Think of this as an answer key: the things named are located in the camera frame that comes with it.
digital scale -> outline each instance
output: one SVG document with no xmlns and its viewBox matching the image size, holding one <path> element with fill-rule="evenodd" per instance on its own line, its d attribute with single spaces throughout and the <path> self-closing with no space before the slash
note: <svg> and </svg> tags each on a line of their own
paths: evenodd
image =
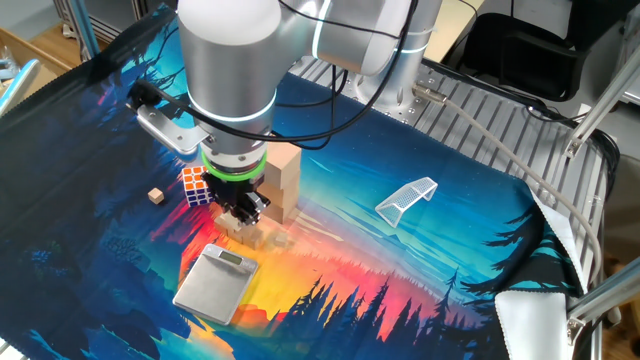
<svg viewBox="0 0 640 360">
<path fill-rule="evenodd" d="M 173 304 L 204 319 L 229 325 L 257 269 L 255 260 L 207 245 Z"/>
</svg>

gray cable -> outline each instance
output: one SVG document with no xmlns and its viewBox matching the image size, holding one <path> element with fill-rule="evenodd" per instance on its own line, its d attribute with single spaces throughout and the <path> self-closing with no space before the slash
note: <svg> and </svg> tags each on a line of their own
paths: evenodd
<svg viewBox="0 0 640 360">
<path fill-rule="evenodd" d="M 506 147 L 498 138 L 496 138 L 492 133 L 490 133 L 487 129 L 485 129 L 479 122 L 477 122 L 471 115 L 467 114 L 462 108 L 458 105 L 451 102 L 449 99 L 444 100 L 444 105 L 451 107 L 455 110 L 461 117 L 465 118 L 471 126 L 478 129 L 487 139 L 491 140 L 498 149 L 502 150 L 507 156 L 516 163 L 524 172 L 527 173 L 533 180 L 538 182 L 540 186 L 545 188 L 551 195 L 555 196 L 555 198 L 560 201 L 564 206 L 571 211 L 573 216 L 578 219 L 580 225 L 585 229 L 587 233 L 587 238 L 589 239 L 589 244 L 591 245 L 591 250 L 593 251 L 593 272 L 591 273 L 591 278 L 589 282 L 594 282 L 600 271 L 602 270 L 602 251 L 600 250 L 600 243 L 598 241 L 598 237 L 593 232 L 589 221 L 582 215 L 582 213 L 569 201 L 564 195 L 562 195 L 558 190 L 554 189 L 549 183 L 547 183 L 542 177 L 536 174 L 531 168 L 529 168 L 516 154 L 514 154 L 508 147 Z"/>
</svg>

rubik's cube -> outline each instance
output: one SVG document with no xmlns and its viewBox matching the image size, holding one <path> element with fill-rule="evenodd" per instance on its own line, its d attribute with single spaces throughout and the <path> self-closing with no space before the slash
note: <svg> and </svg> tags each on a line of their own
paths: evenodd
<svg viewBox="0 0 640 360">
<path fill-rule="evenodd" d="M 182 182 L 184 183 L 184 192 L 187 195 L 189 207 L 213 202 L 211 190 L 201 176 L 206 171 L 207 169 L 204 166 L 182 169 Z"/>
</svg>

small wooden cube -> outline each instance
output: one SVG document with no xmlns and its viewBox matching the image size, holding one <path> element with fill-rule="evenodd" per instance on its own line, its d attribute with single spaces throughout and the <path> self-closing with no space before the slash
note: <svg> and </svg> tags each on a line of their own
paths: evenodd
<svg viewBox="0 0 640 360">
<path fill-rule="evenodd" d="M 283 208 L 277 205 L 269 205 L 262 214 L 279 224 L 284 224 L 285 220 L 293 214 L 295 209 L 295 206 L 292 208 Z"/>
<path fill-rule="evenodd" d="M 255 225 L 246 225 L 246 226 L 242 226 L 240 230 L 234 232 L 233 235 L 229 235 L 229 236 L 232 237 L 237 242 L 244 244 L 245 241 L 249 241 L 251 239 L 251 236 L 255 231 L 256 231 Z"/>
<path fill-rule="evenodd" d="M 229 228 L 227 227 L 227 224 L 220 219 L 220 216 L 213 221 L 213 226 L 220 232 L 220 234 L 225 236 L 229 235 Z"/>
<path fill-rule="evenodd" d="M 295 176 L 299 176 L 301 154 L 300 148 L 290 143 L 270 142 L 267 145 L 264 182 L 284 189 Z"/>
<path fill-rule="evenodd" d="M 149 191 L 148 195 L 149 200 L 156 205 L 164 201 L 164 194 L 162 191 L 158 190 L 158 188 L 153 188 L 153 190 Z"/>
</svg>

printed fabric mat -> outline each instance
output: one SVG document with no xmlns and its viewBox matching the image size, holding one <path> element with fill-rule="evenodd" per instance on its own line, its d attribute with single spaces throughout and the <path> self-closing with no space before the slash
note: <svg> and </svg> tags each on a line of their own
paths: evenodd
<svg viewBox="0 0 640 360">
<path fill-rule="evenodd" d="M 187 206 L 190 165 L 125 107 L 139 78 L 188 99 L 168 8 L 0 119 L 0 337 L 31 359 L 508 359 L 498 292 L 580 295 L 524 182 L 376 111 L 303 152 L 291 246 L 234 242 L 213 226 L 216 205 Z M 280 102 L 327 96 L 292 75 L 278 89 Z M 339 120 L 361 107 L 341 97 Z M 278 108 L 274 127 L 315 133 L 328 119 Z M 397 229 L 374 211 L 426 176 L 433 199 Z M 165 206 L 147 199 L 154 187 Z M 259 263 L 230 326 L 172 305 L 210 243 Z"/>
</svg>

